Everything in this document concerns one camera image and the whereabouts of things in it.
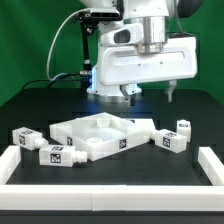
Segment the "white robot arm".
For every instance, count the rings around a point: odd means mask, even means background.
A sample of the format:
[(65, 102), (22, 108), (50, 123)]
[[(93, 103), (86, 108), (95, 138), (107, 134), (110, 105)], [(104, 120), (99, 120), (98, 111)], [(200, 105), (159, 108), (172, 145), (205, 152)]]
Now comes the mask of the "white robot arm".
[(98, 31), (98, 59), (88, 96), (132, 103), (140, 83), (167, 81), (173, 92), (180, 79), (197, 74), (196, 38), (171, 33), (168, 22), (191, 17), (203, 0), (80, 0), (87, 31)]

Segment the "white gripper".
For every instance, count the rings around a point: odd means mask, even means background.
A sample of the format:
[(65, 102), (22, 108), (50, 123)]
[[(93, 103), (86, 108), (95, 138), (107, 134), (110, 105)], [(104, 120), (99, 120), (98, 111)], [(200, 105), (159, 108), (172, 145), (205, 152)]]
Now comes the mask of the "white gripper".
[(103, 86), (121, 85), (128, 106), (134, 105), (134, 98), (127, 84), (169, 81), (166, 94), (168, 102), (172, 102), (177, 80), (197, 73), (195, 37), (172, 36), (144, 53), (141, 46), (145, 37), (143, 26), (137, 22), (104, 33), (99, 39), (96, 79)]

